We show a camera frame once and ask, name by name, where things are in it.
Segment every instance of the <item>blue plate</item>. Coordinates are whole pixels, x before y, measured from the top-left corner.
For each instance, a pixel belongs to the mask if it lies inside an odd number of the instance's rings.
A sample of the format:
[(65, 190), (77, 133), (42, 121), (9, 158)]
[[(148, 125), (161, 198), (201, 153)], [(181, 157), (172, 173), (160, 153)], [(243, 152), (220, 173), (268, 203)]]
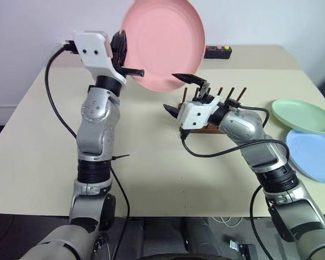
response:
[(309, 178), (325, 183), (325, 134), (291, 130), (286, 143), (290, 161)]

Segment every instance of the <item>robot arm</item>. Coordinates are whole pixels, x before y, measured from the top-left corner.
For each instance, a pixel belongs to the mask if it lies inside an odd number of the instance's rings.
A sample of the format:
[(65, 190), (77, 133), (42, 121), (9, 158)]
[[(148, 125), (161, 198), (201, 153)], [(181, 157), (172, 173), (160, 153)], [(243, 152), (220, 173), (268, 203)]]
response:
[[(199, 77), (190, 74), (174, 76), (186, 83), (200, 85), (197, 98), (184, 102), (180, 110), (164, 105), (180, 122), (182, 139), (191, 129), (200, 129), (208, 123), (217, 126), (237, 145), (272, 139), (264, 132), (257, 113), (237, 109), (239, 103), (235, 100), (220, 102), (220, 97), (208, 94), (208, 84)], [(325, 218), (290, 167), (284, 147), (264, 142), (240, 151), (264, 188), (271, 203), (272, 221), (281, 237), (296, 243), (301, 259), (325, 259)]]
[(96, 80), (89, 86), (81, 108), (82, 123), (77, 133), (78, 175), (74, 181), (69, 224), (60, 226), (21, 259), (89, 260), (101, 248), (101, 233), (114, 220), (112, 185), (114, 130), (119, 120), (119, 95), (126, 75), (143, 76), (143, 70), (123, 68), (125, 32), (117, 32), (111, 44), (101, 32), (76, 34), (68, 50), (81, 60)]

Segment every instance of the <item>white wall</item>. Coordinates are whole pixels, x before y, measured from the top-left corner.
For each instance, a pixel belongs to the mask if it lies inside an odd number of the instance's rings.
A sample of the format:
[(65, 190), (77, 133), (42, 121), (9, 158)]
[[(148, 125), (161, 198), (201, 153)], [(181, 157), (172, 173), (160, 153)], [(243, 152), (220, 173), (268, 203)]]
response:
[[(0, 0), (0, 124), (67, 35), (75, 30), (113, 35), (132, 2)], [(279, 44), (316, 84), (325, 79), (325, 0), (192, 3), (204, 22), (207, 43)]]

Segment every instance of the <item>beige tabletop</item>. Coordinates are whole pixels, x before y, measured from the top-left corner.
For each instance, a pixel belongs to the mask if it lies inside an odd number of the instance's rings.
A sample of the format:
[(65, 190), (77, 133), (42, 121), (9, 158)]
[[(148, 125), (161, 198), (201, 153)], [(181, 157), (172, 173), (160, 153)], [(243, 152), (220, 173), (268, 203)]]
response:
[[(0, 135), (0, 213), (67, 215), (77, 176), (77, 147), (50, 108), (42, 71)], [(325, 109), (325, 99), (292, 56), (278, 46), (233, 47), (231, 60), (205, 60), (197, 75), (227, 95), (243, 87), (246, 106), (270, 108), (273, 100), (304, 100)], [(80, 108), (93, 83), (77, 56), (63, 54), (50, 72), (55, 103), (77, 131)], [(121, 94), (121, 119), (116, 128), (115, 155), (131, 156), (113, 162), (127, 192), (133, 216), (248, 216), (251, 195), (258, 186), (239, 151), (203, 159), (182, 147), (178, 123), (163, 104), (177, 105), (184, 88), (152, 92), (128, 78)], [(189, 85), (187, 99), (195, 86)], [(266, 132), (284, 140), (290, 130), (273, 116)], [(197, 153), (218, 152), (235, 144), (222, 134), (191, 134), (189, 147)], [(325, 213), (325, 184), (297, 173)], [(116, 183), (116, 215), (126, 207)], [(254, 206), (256, 216), (268, 216), (263, 193)]]

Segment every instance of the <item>pink plate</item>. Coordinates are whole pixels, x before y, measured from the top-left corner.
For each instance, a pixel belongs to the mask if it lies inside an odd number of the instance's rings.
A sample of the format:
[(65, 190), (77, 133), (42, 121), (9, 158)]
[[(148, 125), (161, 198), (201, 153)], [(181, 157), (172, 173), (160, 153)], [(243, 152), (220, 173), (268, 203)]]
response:
[(122, 30), (128, 44), (125, 67), (144, 69), (144, 77), (134, 78), (154, 91), (181, 87), (171, 74), (194, 74), (204, 57), (204, 27), (188, 0), (136, 0)]

